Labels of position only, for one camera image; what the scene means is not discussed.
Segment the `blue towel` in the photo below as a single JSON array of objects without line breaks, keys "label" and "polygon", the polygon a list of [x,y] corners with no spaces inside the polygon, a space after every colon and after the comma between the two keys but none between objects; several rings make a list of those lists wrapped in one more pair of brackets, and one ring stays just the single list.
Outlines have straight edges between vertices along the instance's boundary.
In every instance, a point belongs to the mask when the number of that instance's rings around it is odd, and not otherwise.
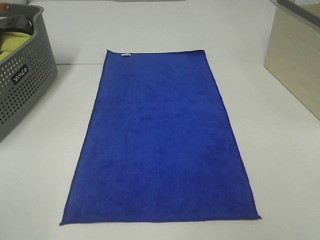
[{"label": "blue towel", "polygon": [[60,225],[259,218],[205,52],[108,51]]}]

